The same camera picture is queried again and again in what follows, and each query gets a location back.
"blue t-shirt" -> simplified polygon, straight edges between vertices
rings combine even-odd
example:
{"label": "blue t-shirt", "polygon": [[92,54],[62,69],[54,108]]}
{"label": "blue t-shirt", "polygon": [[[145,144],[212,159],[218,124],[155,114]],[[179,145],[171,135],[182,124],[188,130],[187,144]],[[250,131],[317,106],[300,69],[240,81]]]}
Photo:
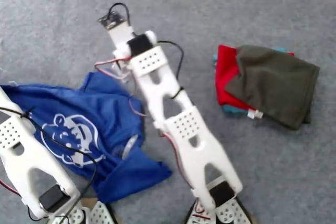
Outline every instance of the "blue t-shirt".
{"label": "blue t-shirt", "polygon": [[[92,187],[101,202],[144,190],[171,175],[165,164],[149,159],[141,151],[142,118],[132,112],[129,93],[114,79],[90,72],[78,90],[44,84],[2,88],[23,111],[35,107],[31,118],[55,140],[96,160],[98,170]],[[141,110],[139,100],[132,98],[131,102],[135,110]],[[124,157],[132,137],[136,141],[128,146],[130,152]],[[94,165],[86,156],[53,143],[40,131],[36,131],[35,138],[70,170],[91,178]]]}

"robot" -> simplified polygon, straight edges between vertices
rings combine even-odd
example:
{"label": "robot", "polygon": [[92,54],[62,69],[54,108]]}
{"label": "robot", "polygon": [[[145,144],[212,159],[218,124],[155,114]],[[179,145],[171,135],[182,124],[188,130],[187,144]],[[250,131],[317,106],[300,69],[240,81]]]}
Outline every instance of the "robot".
{"label": "robot", "polygon": [[[196,198],[185,223],[255,224],[255,220],[237,198],[243,186],[229,158],[207,128],[197,107],[178,83],[155,33],[146,31],[140,35],[135,34],[127,7],[126,19],[113,11],[118,5],[126,7],[122,3],[115,3],[99,19],[116,47],[114,59],[109,61],[113,63],[112,69],[117,73],[113,76],[124,82],[129,81],[130,74],[134,76],[146,99],[154,127],[161,136],[171,141],[176,151],[181,175]],[[153,82],[153,72],[159,76],[159,83]],[[181,107],[181,112],[170,118],[165,118],[163,112],[163,97],[166,95]],[[0,157],[22,202],[37,218],[49,218],[50,223],[95,222],[92,212],[81,206],[79,199],[82,194],[61,165],[52,153],[34,139],[36,125],[23,116],[23,111],[2,90],[0,99],[2,107],[8,108],[5,112],[10,116],[0,124]],[[18,145],[24,147],[24,152],[20,155],[15,152]],[[205,167],[208,164],[214,166],[221,175],[206,184]],[[51,175],[57,184],[43,195],[37,195],[29,175],[33,168]]]}

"folded cloth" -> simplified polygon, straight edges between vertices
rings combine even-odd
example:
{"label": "folded cloth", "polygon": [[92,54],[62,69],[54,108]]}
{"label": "folded cloth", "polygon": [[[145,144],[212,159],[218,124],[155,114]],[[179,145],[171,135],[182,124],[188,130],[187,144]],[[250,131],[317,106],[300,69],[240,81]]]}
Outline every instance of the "folded cloth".
{"label": "folded cloth", "polygon": [[[294,55],[292,52],[288,52],[284,48],[277,47],[277,51],[286,52],[290,55]],[[220,45],[218,48],[218,54],[213,55],[213,63],[216,67],[216,91],[219,105],[222,106],[222,110],[227,113],[248,113],[248,109],[255,110],[248,104],[242,103],[228,92],[224,90],[226,83],[233,78],[236,74],[239,74],[238,65],[236,62],[237,50],[235,48]]]}
{"label": "folded cloth", "polygon": [[231,105],[242,110],[255,110],[252,106],[240,101],[224,90],[225,85],[239,74],[236,63],[237,49],[220,45],[215,73],[216,93],[219,105]]}
{"label": "folded cloth", "polygon": [[[31,118],[56,141],[95,159],[92,187],[101,202],[118,200],[171,175],[165,164],[141,151],[142,119],[129,106],[130,94],[114,79],[91,72],[78,90],[44,84],[2,88],[23,111],[35,107]],[[130,101],[141,110],[139,100]],[[53,143],[40,131],[35,138],[74,173],[91,178],[94,166],[86,156]]]}
{"label": "folded cloth", "polygon": [[239,74],[225,91],[291,129],[308,117],[319,67],[264,47],[237,49]]}

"red cloth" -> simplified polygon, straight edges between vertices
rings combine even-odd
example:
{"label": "red cloth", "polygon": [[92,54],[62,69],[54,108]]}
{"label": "red cloth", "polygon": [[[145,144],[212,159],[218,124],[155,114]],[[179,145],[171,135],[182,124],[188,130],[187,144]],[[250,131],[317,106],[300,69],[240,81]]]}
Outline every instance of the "red cloth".
{"label": "red cloth", "polygon": [[243,110],[252,109],[253,107],[245,104],[226,92],[224,90],[225,85],[236,75],[239,74],[238,65],[236,62],[237,49],[220,45],[218,47],[215,85],[217,92],[217,99],[220,105],[231,105]]}

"perforated plate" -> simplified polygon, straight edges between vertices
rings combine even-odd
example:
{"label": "perforated plate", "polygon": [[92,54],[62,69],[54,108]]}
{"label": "perforated plate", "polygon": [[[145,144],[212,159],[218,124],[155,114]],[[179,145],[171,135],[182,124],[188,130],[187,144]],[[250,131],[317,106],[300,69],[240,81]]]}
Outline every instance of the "perforated plate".
{"label": "perforated plate", "polygon": [[[224,224],[253,224],[249,221],[246,214],[236,199],[231,199],[216,208],[216,215],[221,223]],[[193,210],[186,224],[218,224],[214,216],[210,216],[202,205],[195,203]]]}
{"label": "perforated plate", "polygon": [[0,124],[0,151],[12,148],[20,142],[23,132],[18,127],[18,124],[21,124],[18,120],[18,117],[12,116]]}
{"label": "perforated plate", "polygon": [[91,224],[116,224],[106,206],[98,201],[91,211],[90,215]]}
{"label": "perforated plate", "polygon": [[200,131],[199,114],[196,113],[196,108],[192,107],[166,120],[166,125],[170,131],[173,131],[174,136],[179,136],[182,139],[192,138]]}
{"label": "perforated plate", "polygon": [[136,77],[148,74],[167,63],[167,58],[159,46],[132,58],[130,61],[130,65]]}
{"label": "perforated plate", "polygon": [[[80,224],[82,223],[84,219],[84,213],[83,211],[86,212],[86,216],[89,216],[90,214],[90,209],[86,207],[82,207],[82,209],[75,207],[71,213],[68,215],[68,219],[70,223],[68,222],[68,219],[65,219],[63,221],[64,224]],[[52,224],[59,224],[61,222],[63,217],[56,217]]]}

